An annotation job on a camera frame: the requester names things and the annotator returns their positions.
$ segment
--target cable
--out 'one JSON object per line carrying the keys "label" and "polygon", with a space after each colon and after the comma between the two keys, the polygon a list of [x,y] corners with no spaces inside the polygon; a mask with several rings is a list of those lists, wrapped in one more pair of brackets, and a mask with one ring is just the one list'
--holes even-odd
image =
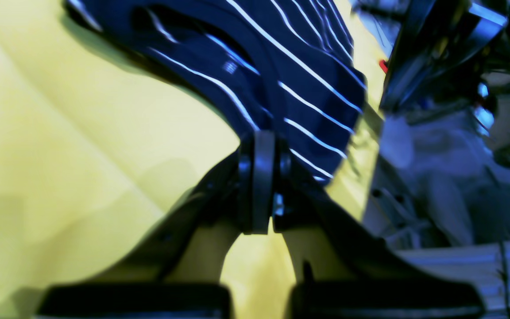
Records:
{"label": "cable", "polygon": [[417,222],[417,216],[412,216],[412,213],[410,213],[408,210],[406,210],[404,205],[401,204],[394,197],[394,195],[391,194],[391,192],[389,192],[389,190],[387,190],[386,188],[381,188],[380,191],[381,191],[381,194],[383,194],[385,196],[385,198],[387,198],[389,200],[389,202],[391,203],[393,208],[397,211],[399,216],[401,216],[401,218],[403,218],[405,220],[405,222],[407,222],[409,224]]}
{"label": "cable", "polygon": [[505,243],[503,241],[499,242],[499,250],[501,252],[501,267],[502,270],[499,270],[499,274],[501,275],[501,279],[503,282],[504,296],[505,296],[505,309],[507,317],[510,319],[510,289],[509,289],[509,270],[507,266],[506,253],[505,253]]}
{"label": "cable", "polygon": [[386,48],[387,45],[385,44],[385,40],[383,39],[384,32],[381,30],[381,22],[379,22],[379,19],[377,19],[376,16],[374,16],[374,24],[375,29],[377,30],[377,34],[379,35],[379,39],[381,39],[381,45]]}

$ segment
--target white stripe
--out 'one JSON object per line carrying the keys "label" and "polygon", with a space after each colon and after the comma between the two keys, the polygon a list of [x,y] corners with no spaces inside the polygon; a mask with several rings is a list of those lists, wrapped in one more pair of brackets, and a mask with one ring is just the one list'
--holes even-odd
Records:
{"label": "white stripe", "polygon": [[350,35],[346,32],[346,24],[343,22],[343,19],[340,16],[338,16],[340,13],[338,12],[338,10],[334,8],[334,5],[332,4],[331,0],[327,0],[327,2],[330,5],[332,12],[334,13],[336,20],[338,20],[338,25],[340,25],[340,29],[342,29],[342,32],[346,35],[346,39],[348,39],[348,43],[353,48],[354,45],[350,41]]}
{"label": "white stripe", "polygon": [[82,16],[82,18],[89,24],[91,27],[93,27],[95,30],[102,32],[103,29],[101,28],[100,24],[93,18],[91,14],[88,13],[88,10],[85,8],[85,5],[80,0],[69,0],[68,1]]}
{"label": "white stripe", "polygon": [[292,32],[292,34],[294,34],[296,36],[296,38],[299,38],[302,42],[304,42],[304,44],[308,45],[310,48],[313,48],[317,51],[320,51],[321,53],[324,53],[325,55],[329,56],[330,58],[334,59],[334,61],[336,61],[338,64],[340,64],[345,70],[346,72],[348,72],[352,78],[354,78],[356,81],[358,81],[359,85],[363,88],[363,89],[367,89],[367,86],[365,85],[365,83],[363,83],[361,81],[360,78],[358,78],[356,76],[355,73],[353,73],[349,68],[348,66],[346,66],[345,63],[343,63],[342,61],[338,60],[338,58],[334,57],[333,55],[331,55],[328,51],[326,51],[326,48],[324,48],[324,43],[322,42],[322,48],[324,49],[318,49],[316,47],[314,47],[313,45],[310,45],[308,42],[306,42],[291,26],[290,22],[289,22],[289,18],[287,18],[285,12],[281,9],[281,7],[277,4],[277,2],[275,2],[275,0],[271,0],[271,2],[273,2],[273,4],[275,5],[275,8],[277,8],[279,14],[281,14],[281,17],[283,18],[283,22],[285,22],[285,25],[287,26],[287,28]]}
{"label": "white stripe", "polygon": [[[322,14],[320,14],[320,12],[318,11],[318,8],[316,7],[316,5],[314,4],[314,1],[313,0],[310,0],[310,4],[312,5],[312,7],[314,8],[314,11],[316,11],[316,14],[318,14],[318,18],[320,18],[320,23],[322,24],[322,30],[324,30],[326,28],[326,24],[324,23],[324,19],[322,18]],[[328,37],[326,36],[326,33],[324,32],[322,35],[324,35],[324,40],[326,40],[326,45],[328,46],[328,48],[330,48],[330,50],[332,49],[332,47],[330,46],[330,41],[328,41]]]}
{"label": "white stripe", "polygon": [[313,109],[314,111],[320,113],[322,116],[326,117],[326,119],[329,119],[330,121],[336,123],[339,127],[341,127],[342,129],[345,129],[346,131],[348,131],[349,133],[351,134],[354,134],[354,130],[352,130],[350,127],[346,126],[346,125],[343,125],[342,123],[336,121],[336,119],[334,119],[333,117],[331,117],[330,115],[324,113],[324,111],[322,111],[321,109],[318,109],[318,107],[310,104],[309,101],[306,101],[305,99],[303,99],[302,97],[300,97],[300,95],[298,95],[295,91],[293,91],[290,87],[287,87],[286,84],[284,84],[283,82],[280,82],[279,81],[279,86],[282,87],[283,89],[285,89],[285,91],[287,91],[288,93],[290,93],[295,99],[297,99],[298,101],[300,101],[301,103],[303,103],[304,105],[310,107],[311,109]]}
{"label": "white stripe", "polygon": [[176,65],[182,67],[183,69],[185,69],[186,71],[190,71],[191,73],[195,74],[195,75],[198,75],[200,77],[203,77],[204,79],[207,79],[208,81],[211,81],[212,83],[214,83],[215,85],[217,85],[218,87],[220,87],[230,98],[231,100],[233,101],[233,103],[235,103],[235,105],[238,107],[239,111],[241,112],[241,114],[243,114],[243,117],[245,117],[245,119],[247,120],[247,122],[249,122],[249,124],[251,125],[251,127],[255,130],[255,131],[259,131],[259,127],[255,124],[255,122],[253,121],[253,119],[251,118],[251,116],[249,115],[249,113],[247,112],[247,109],[245,109],[245,106],[243,106],[243,103],[241,103],[241,101],[239,101],[239,98],[237,97],[237,95],[235,95],[235,93],[233,93],[233,91],[227,87],[227,85],[225,85],[224,83],[222,83],[221,81],[219,81],[218,79],[214,79],[212,77],[209,77],[208,75],[206,74],[203,74],[203,73],[200,73],[198,71],[194,71],[192,69],[190,69],[190,67],[187,67],[186,65],[176,61],[176,60],[173,60],[171,59],[170,57],[168,57],[166,54],[154,49],[154,48],[151,48],[149,47],[150,50],[154,51],[155,53],[159,54],[160,56],[166,58],[167,60],[169,60],[170,62],[172,63],[175,63]]}
{"label": "white stripe", "polygon": [[296,36],[296,38],[299,38],[302,42],[306,43],[306,45],[311,47],[311,45],[308,44],[308,42],[306,42],[304,39],[302,39],[302,37],[292,28],[292,26],[290,25],[290,22],[289,22],[289,18],[287,18],[287,15],[281,9],[281,7],[277,4],[277,2],[275,0],[271,0],[271,2],[273,2],[273,5],[275,6],[275,8],[277,8],[279,14],[281,14],[281,17],[283,18],[283,22],[285,22],[285,25],[287,26],[287,28],[289,28],[289,30],[292,32],[292,34],[294,34]]}
{"label": "white stripe", "polygon": [[149,14],[149,16],[151,17],[152,24],[155,25],[156,30],[159,31],[160,33],[162,33],[164,35],[164,37],[167,38],[170,42],[178,43],[178,41],[176,41],[176,39],[173,38],[172,34],[168,33],[168,31],[166,31],[165,28],[162,26],[162,23],[158,19],[158,16],[156,16],[156,14],[154,12],[152,12],[151,10],[149,10],[149,9],[146,9],[146,10],[147,10],[147,13]]}
{"label": "white stripe", "polygon": [[308,72],[310,75],[312,75],[315,79],[317,79],[324,87],[329,89],[334,95],[336,95],[339,99],[344,101],[347,105],[350,107],[353,107],[358,111],[359,113],[363,113],[363,111],[357,107],[354,103],[351,103],[344,97],[342,94],[340,94],[330,83],[327,83],[322,77],[320,77],[316,72],[314,72],[308,65],[306,65],[303,61],[301,61],[299,58],[297,58],[294,54],[292,54],[287,48],[285,48],[282,44],[278,43],[277,40],[275,40],[270,34],[267,33],[267,31],[263,30],[259,24],[257,24],[248,14],[245,12],[235,1],[233,0],[226,0],[229,4],[239,12],[251,24],[255,30],[257,30],[261,35],[263,35],[269,42],[271,42],[275,47],[277,47],[279,50],[281,50],[283,53],[285,53],[292,61],[295,61],[300,67],[302,67],[306,72]]}
{"label": "white stripe", "polygon": [[318,32],[318,30],[316,30],[316,28],[314,27],[314,24],[312,24],[310,19],[308,19],[308,16],[306,16],[306,13],[304,13],[304,10],[302,9],[302,7],[300,7],[298,2],[296,2],[296,0],[291,0],[291,1],[298,8],[298,11],[300,11],[300,14],[302,14],[302,16],[304,16],[304,19],[306,20],[306,22],[308,22],[308,25],[310,26],[310,28],[312,28],[312,30],[314,31],[316,36],[318,36],[318,39],[320,39],[320,43],[322,44],[322,49],[325,50],[326,48],[324,47],[324,39],[322,39],[322,36],[320,36],[320,33]]}
{"label": "white stripe", "polygon": [[318,137],[316,137],[314,134],[310,133],[310,131],[308,131],[307,129],[305,129],[304,127],[302,127],[300,124],[296,123],[295,121],[292,121],[290,119],[286,119],[285,118],[285,122],[288,123],[289,125],[292,125],[293,127],[296,127],[300,132],[304,133],[306,136],[310,137],[314,142],[320,144],[320,146],[332,151],[332,152],[336,152],[338,153],[341,157],[343,158],[348,158],[348,156],[340,151],[339,149],[335,148],[335,147],[332,147],[324,142],[322,142]]}
{"label": "white stripe", "polygon": [[318,166],[314,165],[312,162],[308,161],[304,156],[300,155],[297,151],[293,150],[293,149],[290,149],[292,154],[294,154],[294,156],[300,158],[303,162],[305,162],[306,164],[312,166],[313,169],[321,172],[322,174],[324,174],[325,176],[328,176],[329,178],[334,178],[334,176],[330,173],[328,173],[327,171],[324,171],[323,169],[319,168]]}
{"label": "white stripe", "polygon": [[230,49],[224,42],[222,42],[220,39],[216,38],[215,36],[211,35],[211,34],[206,34],[206,36],[208,38],[210,38],[210,40],[212,40],[213,42],[215,42],[216,44],[218,44],[222,49],[225,50],[225,52],[227,52],[227,54],[233,59],[235,60],[235,62],[243,65],[244,67],[246,67],[247,69],[251,70],[253,73],[257,74],[257,75],[260,75],[259,74],[259,71],[257,71],[257,69],[255,69],[255,67],[251,66],[251,64],[247,63],[247,61],[243,60],[239,54],[233,52],[232,49]]}
{"label": "white stripe", "polygon": [[336,37],[336,33],[334,32],[334,30],[332,29],[332,25],[330,24],[330,19],[328,19],[328,13],[327,13],[327,10],[324,6],[322,6],[322,4],[320,4],[320,1],[319,0],[316,0],[316,2],[318,2],[318,5],[322,7],[322,9],[324,9],[324,18],[326,18],[326,24],[328,25],[328,29],[330,29],[330,33],[332,34],[332,36],[334,37],[334,40],[336,40],[336,42],[338,42],[338,44],[340,45],[340,47],[342,48],[342,50],[344,50],[344,52],[346,53],[346,55],[348,56],[348,58],[350,58],[350,61],[353,61],[354,59],[352,58],[352,55],[346,51],[346,48],[344,47],[344,45],[342,44],[342,42],[340,42],[340,40],[338,39],[338,37]]}
{"label": "white stripe", "polygon": [[259,105],[259,107],[263,110],[263,112],[265,112],[265,114],[267,114],[268,117],[274,119],[275,117],[271,114],[271,112],[269,112],[266,108],[262,107],[261,105]]}

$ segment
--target navy blue striped shirt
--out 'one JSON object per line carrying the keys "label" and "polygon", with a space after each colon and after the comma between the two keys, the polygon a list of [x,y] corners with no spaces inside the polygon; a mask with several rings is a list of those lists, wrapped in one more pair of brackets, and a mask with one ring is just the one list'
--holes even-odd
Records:
{"label": "navy blue striped shirt", "polygon": [[179,74],[235,132],[272,129],[328,183],[366,84],[332,0],[67,0],[87,26]]}

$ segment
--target yellow table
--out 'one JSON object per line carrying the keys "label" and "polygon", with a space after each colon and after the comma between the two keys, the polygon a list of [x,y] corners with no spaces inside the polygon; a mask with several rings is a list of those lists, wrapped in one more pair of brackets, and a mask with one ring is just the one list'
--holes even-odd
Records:
{"label": "yellow table", "polygon": [[[336,2],[379,102],[383,53]],[[328,191],[360,218],[377,152],[360,123]],[[0,319],[126,254],[238,139],[213,107],[73,24],[59,0],[0,0]],[[221,276],[239,319],[278,319],[295,278],[281,235],[241,236]]]}

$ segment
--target black plastic part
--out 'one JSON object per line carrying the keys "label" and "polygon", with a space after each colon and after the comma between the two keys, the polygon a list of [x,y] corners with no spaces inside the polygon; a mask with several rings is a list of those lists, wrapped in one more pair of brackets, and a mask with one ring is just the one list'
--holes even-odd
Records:
{"label": "black plastic part", "polygon": [[358,2],[352,8],[352,13],[367,12],[378,18],[390,19],[395,22],[403,22],[405,20],[405,12],[389,12],[382,8],[378,8],[376,4],[362,4]]}
{"label": "black plastic part", "polygon": [[56,287],[39,317],[84,319],[229,319],[226,288],[210,284],[100,284]]}
{"label": "black plastic part", "polygon": [[270,131],[255,133],[253,149],[253,173],[251,182],[251,234],[267,234],[269,217],[273,208],[275,176],[275,134]]}
{"label": "black plastic part", "polygon": [[299,284],[290,313],[291,319],[475,319],[484,307],[467,284],[363,280]]}
{"label": "black plastic part", "polygon": [[412,0],[388,61],[380,109],[404,113],[425,97],[474,100],[492,56],[482,52],[505,27],[506,17],[476,2]]}
{"label": "black plastic part", "polygon": [[[476,303],[479,300],[477,297],[471,299],[471,295],[470,298],[459,300],[458,296],[467,296],[463,293],[466,285],[443,283],[395,256],[382,241],[373,238],[345,210],[331,200],[322,186],[314,180],[312,174],[292,156],[285,140],[274,139],[271,133],[263,140],[259,140],[265,144],[260,147],[255,147],[255,136],[243,139],[238,151],[210,170],[194,188],[186,202],[172,212],[133,252],[117,265],[93,278],[90,283],[51,289],[44,299],[39,315],[46,315],[47,318],[60,316],[123,318],[129,315],[133,318],[228,318],[229,294],[224,288],[216,284],[179,285],[166,284],[164,281],[170,278],[170,273],[174,269],[178,269],[179,260],[185,255],[196,229],[201,225],[210,227],[219,219],[231,219],[235,226],[239,226],[238,229],[252,232],[255,217],[251,214],[255,213],[253,208],[257,207],[253,206],[253,200],[257,196],[261,197],[273,191],[283,196],[285,212],[287,212],[277,223],[281,225],[279,228],[285,232],[296,231],[300,226],[322,228],[326,241],[339,259],[337,262],[340,262],[342,267],[346,267],[352,277],[358,279],[355,283],[328,284],[326,289],[320,290],[324,287],[320,282],[312,283],[315,280],[313,278],[318,274],[319,267],[316,268],[316,272],[313,272],[312,267],[318,265],[308,263],[304,266],[304,275],[309,284],[312,283],[312,289],[308,290],[308,286],[303,286],[306,288],[303,289],[302,305],[299,302],[302,297],[298,292],[301,288],[295,290],[293,299],[298,301],[293,303],[295,309],[292,310],[298,315],[296,318],[308,316],[351,318],[346,316],[348,313],[344,314],[345,317],[328,317],[328,315],[339,314],[339,308],[347,308],[348,305],[351,307],[354,305],[355,309],[366,309],[379,296],[386,297],[388,300],[390,291],[395,292],[397,289],[409,291],[416,289],[415,284],[417,288],[425,289],[425,291],[447,289],[447,292],[441,295],[426,295],[424,299],[419,297],[423,303],[414,303],[414,305],[437,309],[443,303],[461,307],[466,302],[470,302],[471,305],[472,301]],[[273,144],[274,154],[268,148],[271,144]],[[272,167],[263,170],[267,172],[267,176],[259,179],[255,185],[253,162],[256,161],[257,156],[261,156],[261,160],[264,161],[261,165],[270,163]],[[253,192],[254,187],[261,187],[261,192]],[[243,208],[247,208],[249,213],[241,212]],[[270,210],[269,205],[264,202],[259,218],[268,214],[268,220]],[[219,245],[231,246],[228,242],[222,242]],[[198,267],[202,267],[202,261],[198,260],[200,261]],[[328,262],[336,263],[336,261],[322,259],[318,262],[323,265]],[[158,267],[157,276],[148,281],[144,279],[143,283],[127,283],[127,281],[116,279],[111,284],[97,284],[97,282],[111,282],[108,279],[115,276],[108,276],[108,274],[115,274],[116,269],[125,273],[129,270],[129,274],[136,274],[130,270],[151,265]],[[344,296],[353,291],[359,292],[362,297],[347,301]],[[329,299],[335,302],[326,303],[325,300]],[[398,303],[395,301],[386,305],[398,305]],[[312,315],[316,314],[316,311],[320,314],[317,317]]]}

